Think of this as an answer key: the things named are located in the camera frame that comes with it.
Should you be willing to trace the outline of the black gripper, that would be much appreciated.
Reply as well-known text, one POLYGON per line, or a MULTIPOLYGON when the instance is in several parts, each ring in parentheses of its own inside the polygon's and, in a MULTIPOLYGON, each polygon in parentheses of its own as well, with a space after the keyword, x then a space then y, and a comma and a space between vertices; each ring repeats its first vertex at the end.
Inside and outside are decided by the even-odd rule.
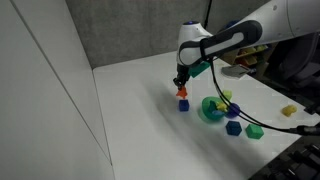
POLYGON ((186 82, 189 80, 189 78, 189 68, 178 64, 177 76, 173 79, 174 84, 176 86, 184 86, 186 82))

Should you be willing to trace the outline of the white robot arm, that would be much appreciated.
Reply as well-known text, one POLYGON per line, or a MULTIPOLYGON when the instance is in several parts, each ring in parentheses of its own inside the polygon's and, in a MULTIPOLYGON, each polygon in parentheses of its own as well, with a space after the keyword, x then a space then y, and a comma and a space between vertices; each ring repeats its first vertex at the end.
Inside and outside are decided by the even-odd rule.
POLYGON ((179 31, 173 82, 181 88, 189 80, 191 68, 220 54, 319 31, 320 0, 270 0, 217 34, 208 32, 200 22, 185 22, 179 31))

